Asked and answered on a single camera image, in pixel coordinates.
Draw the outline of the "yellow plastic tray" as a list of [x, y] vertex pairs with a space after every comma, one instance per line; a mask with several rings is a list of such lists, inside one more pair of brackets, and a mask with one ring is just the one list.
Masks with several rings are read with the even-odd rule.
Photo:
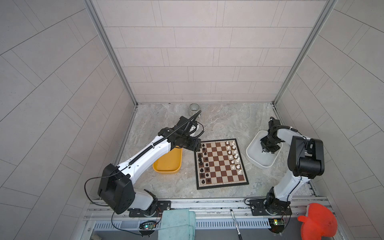
[[159, 174], [175, 174], [182, 166], [183, 150], [174, 148], [153, 163], [153, 169]]

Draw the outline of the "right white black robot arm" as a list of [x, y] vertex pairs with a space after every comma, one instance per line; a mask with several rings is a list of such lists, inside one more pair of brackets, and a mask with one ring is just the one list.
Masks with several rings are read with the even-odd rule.
[[268, 134], [261, 138], [262, 153], [276, 153], [281, 149], [281, 143], [290, 146], [288, 171], [267, 193], [264, 205], [270, 215], [288, 213], [293, 194], [303, 184], [321, 176], [325, 171], [322, 140], [306, 137], [297, 129], [281, 125], [280, 120], [270, 117]]

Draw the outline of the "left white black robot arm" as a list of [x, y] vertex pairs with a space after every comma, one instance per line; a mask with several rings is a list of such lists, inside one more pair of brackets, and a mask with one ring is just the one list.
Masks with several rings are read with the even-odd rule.
[[153, 163], [174, 148], [200, 150], [200, 136], [204, 133], [204, 127], [197, 121], [200, 113], [197, 111], [188, 119], [180, 117], [174, 127], [161, 129], [145, 148], [127, 161], [117, 166], [107, 165], [98, 189], [104, 205], [117, 215], [135, 211], [152, 216], [157, 210], [158, 198], [148, 190], [135, 190], [134, 184]]

